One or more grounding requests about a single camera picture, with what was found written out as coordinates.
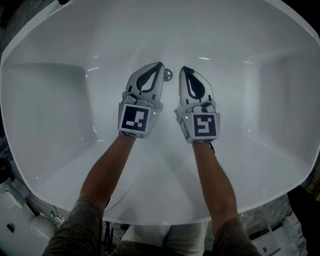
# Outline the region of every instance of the white bathtub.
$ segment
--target white bathtub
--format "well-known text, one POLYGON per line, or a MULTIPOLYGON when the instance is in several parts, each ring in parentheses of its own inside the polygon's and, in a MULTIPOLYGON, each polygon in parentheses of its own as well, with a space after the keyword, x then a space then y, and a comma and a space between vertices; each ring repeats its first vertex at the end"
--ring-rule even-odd
POLYGON ((1 59, 1 112, 29 189, 70 211, 95 161, 118 135, 129 76, 162 62, 164 109, 137 140, 104 219, 185 224, 209 219, 192 147, 176 123, 178 73, 212 85, 221 114, 213 146, 239 212, 301 184, 320 144, 320 45, 280 0, 56 1, 1 59))

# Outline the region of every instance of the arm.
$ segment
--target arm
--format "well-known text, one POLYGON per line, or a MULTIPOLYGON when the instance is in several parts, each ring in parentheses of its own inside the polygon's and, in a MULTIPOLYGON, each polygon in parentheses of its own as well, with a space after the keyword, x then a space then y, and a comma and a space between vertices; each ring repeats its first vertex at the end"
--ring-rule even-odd
POLYGON ((208 207, 214 233, 215 255, 260 256, 238 217, 234 190, 207 143, 194 143, 204 200, 208 207))
POLYGON ((213 233, 228 220, 238 218, 234 190, 207 143, 193 143, 205 203, 212 218, 213 233))
POLYGON ((95 199, 104 209, 116 188, 135 141, 135 137, 120 134, 91 168, 80 195, 95 199))
POLYGON ((68 220, 49 241, 43 256, 100 255, 104 209, 116 188, 135 143, 119 135, 91 168, 68 220))

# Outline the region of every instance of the forearm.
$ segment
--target forearm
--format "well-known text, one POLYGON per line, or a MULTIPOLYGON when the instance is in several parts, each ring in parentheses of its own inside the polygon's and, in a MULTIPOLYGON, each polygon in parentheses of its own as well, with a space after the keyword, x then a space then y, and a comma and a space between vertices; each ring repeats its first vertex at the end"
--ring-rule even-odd
POLYGON ((238 217, 236 196, 209 145, 194 143, 193 150, 204 200, 216 234, 224 222, 238 217))
POLYGON ((126 165, 135 138, 119 135, 109 149, 91 168, 80 194, 94 198, 106 207, 126 165))

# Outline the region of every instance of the cable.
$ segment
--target cable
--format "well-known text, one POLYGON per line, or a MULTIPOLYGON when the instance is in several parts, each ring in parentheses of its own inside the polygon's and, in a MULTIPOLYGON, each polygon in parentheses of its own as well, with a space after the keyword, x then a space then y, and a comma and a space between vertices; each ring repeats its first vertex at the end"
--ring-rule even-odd
POLYGON ((109 236, 110 236, 109 222, 105 221, 105 232, 104 232, 104 238, 103 238, 103 246, 108 246, 109 236))
POLYGON ((214 146, 212 146, 212 143, 211 143, 211 142, 209 143, 209 145, 210 145, 210 148, 211 148, 212 152, 213 152, 214 154, 216 154, 216 151, 215 151, 215 149, 214 149, 214 146))
POLYGON ((65 210, 65 209, 63 209, 63 210, 60 212, 60 216, 59 216, 59 217, 60 217, 60 219, 61 219, 62 215, 65 213, 65 211, 66 211, 66 210, 65 210))
POLYGON ((307 244, 307 242, 305 242, 304 245, 302 245, 299 256, 301 256, 302 250, 304 249, 304 247, 305 247, 306 244, 307 244))
POLYGON ((57 207, 55 207, 54 205, 52 205, 52 206, 53 206, 54 209, 55 209, 55 213, 56 213, 57 217, 58 217, 60 220, 62 220, 62 218, 60 218, 60 216, 59 216, 59 214, 58 214, 57 207))

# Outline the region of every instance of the floor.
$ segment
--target floor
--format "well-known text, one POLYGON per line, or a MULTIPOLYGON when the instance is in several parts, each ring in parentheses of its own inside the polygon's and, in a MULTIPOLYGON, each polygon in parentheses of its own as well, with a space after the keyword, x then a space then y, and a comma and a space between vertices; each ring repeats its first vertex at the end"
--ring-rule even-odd
MULTIPOLYGON (((40 10, 46 7, 53 0, 24 0, 16 12, 10 19, 6 32, 0 42, 0 54, 3 52, 8 43, 17 34, 17 32, 40 10)), ((19 175, 19 171, 15 166, 14 160, 10 153, 7 141, 4 138, 0 139, 0 157, 5 157, 11 161, 12 169, 15 171, 16 176, 22 181, 19 175)), ((63 209, 56 208, 46 202, 41 201, 34 195, 30 195, 28 198, 29 203, 33 206, 38 213, 44 213, 46 216, 50 216, 53 212, 61 219, 66 219, 69 212, 63 209)), ((253 234, 266 226, 276 225, 281 222, 292 211, 287 195, 281 196, 278 199, 269 202, 261 207, 244 212, 240 215, 243 225, 249 234, 253 234)), ((116 244, 124 231, 120 228, 120 224, 111 223, 110 228, 113 228, 113 242, 116 244)), ((211 250, 213 246, 213 232, 211 225, 208 226, 207 236, 205 239, 205 248, 211 250)))

